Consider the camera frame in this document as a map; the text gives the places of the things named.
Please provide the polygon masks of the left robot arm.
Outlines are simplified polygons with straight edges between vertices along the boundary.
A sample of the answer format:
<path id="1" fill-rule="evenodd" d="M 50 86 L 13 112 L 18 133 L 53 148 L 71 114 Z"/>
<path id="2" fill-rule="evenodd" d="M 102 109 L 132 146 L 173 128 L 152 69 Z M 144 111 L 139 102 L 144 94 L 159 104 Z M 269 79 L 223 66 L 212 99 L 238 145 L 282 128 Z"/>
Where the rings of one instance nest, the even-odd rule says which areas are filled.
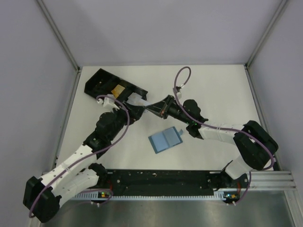
<path id="1" fill-rule="evenodd" d="M 42 223 L 51 220 L 71 198 L 103 181 L 105 168 L 97 160 L 119 141 L 121 131 L 139 120 L 144 106 L 124 104 L 119 109 L 103 113 L 95 130 L 65 161 L 39 178 L 31 177 L 27 183 L 23 204 L 30 218 Z"/>

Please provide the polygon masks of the white credit card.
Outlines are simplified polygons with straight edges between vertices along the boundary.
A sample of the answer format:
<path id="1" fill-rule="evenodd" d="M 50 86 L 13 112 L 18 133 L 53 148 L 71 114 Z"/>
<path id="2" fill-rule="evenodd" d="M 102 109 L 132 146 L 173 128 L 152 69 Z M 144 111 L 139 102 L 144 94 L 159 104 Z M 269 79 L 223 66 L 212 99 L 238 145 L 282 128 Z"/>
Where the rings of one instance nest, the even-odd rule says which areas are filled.
<path id="1" fill-rule="evenodd" d="M 142 101 L 142 96 L 137 93 L 132 93 L 129 97 L 127 102 L 133 105 L 136 105 Z"/>

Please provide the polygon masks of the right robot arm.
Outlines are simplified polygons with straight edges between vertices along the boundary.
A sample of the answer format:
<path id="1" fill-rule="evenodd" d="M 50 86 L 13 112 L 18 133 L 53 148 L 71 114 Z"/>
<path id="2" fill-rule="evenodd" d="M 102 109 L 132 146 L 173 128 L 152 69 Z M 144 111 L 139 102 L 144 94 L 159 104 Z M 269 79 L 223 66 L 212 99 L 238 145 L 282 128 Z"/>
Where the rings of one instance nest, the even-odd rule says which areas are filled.
<path id="1" fill-rule="evenodd" d="M 264 169 L 278 150 L 276 141 L 256 121 L 231 126 L 207 124 L 207 119 L 201 116 L 201 109 L 193 99 L 179 105 L 173 96 L 168 95 L 146 109 L 160 118 L 170 116 L 187 124 L 186 130 L 194 138 L 235 145 L 240 154 L 223 169 L 223 173 L 233 180 L 251 170 Z"/>

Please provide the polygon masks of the blue card holder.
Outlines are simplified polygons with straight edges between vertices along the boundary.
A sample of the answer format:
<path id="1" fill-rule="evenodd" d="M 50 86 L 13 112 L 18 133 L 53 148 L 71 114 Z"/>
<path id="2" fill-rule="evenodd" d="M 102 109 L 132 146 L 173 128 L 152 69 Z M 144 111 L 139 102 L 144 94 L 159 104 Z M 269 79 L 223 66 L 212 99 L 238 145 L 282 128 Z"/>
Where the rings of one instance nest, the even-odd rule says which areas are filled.
<path id="1" fill-rule="evenodd" d="M 181 138 L 182 135 L 182 129 L 178 131 L 176 127 L 170 127 L 149 136 L 148 139 L 155 154 L 159 154 L 165 150 L 181 144 L 183 142 Z"/>

